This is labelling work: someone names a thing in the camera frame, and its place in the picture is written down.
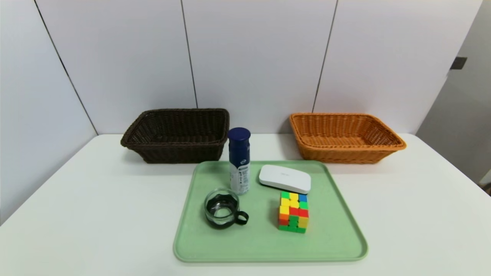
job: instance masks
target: bottle label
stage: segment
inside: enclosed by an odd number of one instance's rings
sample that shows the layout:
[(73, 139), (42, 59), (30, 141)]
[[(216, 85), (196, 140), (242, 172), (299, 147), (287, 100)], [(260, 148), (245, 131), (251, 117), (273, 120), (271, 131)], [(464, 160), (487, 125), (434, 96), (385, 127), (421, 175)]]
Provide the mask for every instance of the bottle label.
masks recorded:
[(235, 167), (230, 164), (230, 187), (236, 194), (249, 191), (250, 163)]

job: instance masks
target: bottle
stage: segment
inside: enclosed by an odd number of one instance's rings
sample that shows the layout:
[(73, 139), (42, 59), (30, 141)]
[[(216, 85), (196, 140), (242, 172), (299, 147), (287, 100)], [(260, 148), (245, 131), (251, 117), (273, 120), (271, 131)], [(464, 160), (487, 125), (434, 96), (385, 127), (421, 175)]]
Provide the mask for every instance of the bottle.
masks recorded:
[(245, 128), (233, 128), (228, 131), (228, 154), (230, 161), (230, 188), (236, 194), (249, 191), (250, 131)]

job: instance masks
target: white table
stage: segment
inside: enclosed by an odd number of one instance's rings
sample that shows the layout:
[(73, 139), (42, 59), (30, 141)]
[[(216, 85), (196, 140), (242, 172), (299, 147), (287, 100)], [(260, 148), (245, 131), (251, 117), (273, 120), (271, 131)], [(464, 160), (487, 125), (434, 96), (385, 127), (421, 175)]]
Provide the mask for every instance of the white table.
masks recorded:
[[(0, 275), (491, 275), (491, 197), (401, 137), (407, 149), (379, 164), (327, 165), (369, 244), (361, 261), (182, 263), (172, 245), (196, 165), (148, 165), (101, 135), (0, 227)], [(300, 159), (292, 135), (250, 143), (253, 160)]]

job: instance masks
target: green tray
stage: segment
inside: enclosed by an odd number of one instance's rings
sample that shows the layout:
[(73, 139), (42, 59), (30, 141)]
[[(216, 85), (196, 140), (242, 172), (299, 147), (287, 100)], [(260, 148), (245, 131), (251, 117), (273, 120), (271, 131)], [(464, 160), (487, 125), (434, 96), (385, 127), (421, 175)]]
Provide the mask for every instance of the green tray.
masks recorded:
[[(309, 225), (305, 234), (278, 230), (280, 191), (259, 184), (259, 171), (271, 164), (307, 172)], [(324, 164), (317, 161), (251, 162), (251, 187), (239, 197), (249, 214), (246, 225), (211, 228), (203, 201), (218, 187), (230, 186), (229, 162), (203, 162), (194, 170), (174, 240), (184, 262), (330, 262), (364, 258), (368, 245)]]

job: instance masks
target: glass mug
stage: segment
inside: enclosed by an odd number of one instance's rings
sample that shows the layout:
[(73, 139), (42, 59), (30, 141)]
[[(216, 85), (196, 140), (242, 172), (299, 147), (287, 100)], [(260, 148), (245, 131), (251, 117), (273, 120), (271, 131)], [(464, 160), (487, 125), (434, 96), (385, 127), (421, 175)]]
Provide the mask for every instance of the glass mug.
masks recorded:
[(206, 196), (204, 208), (206, 219), (213, 228), (225, 229), (234, 223), (244, 225), (249, 220), (249, 215), (239, 210), (239, 197), (226, 188), (211, 191)]

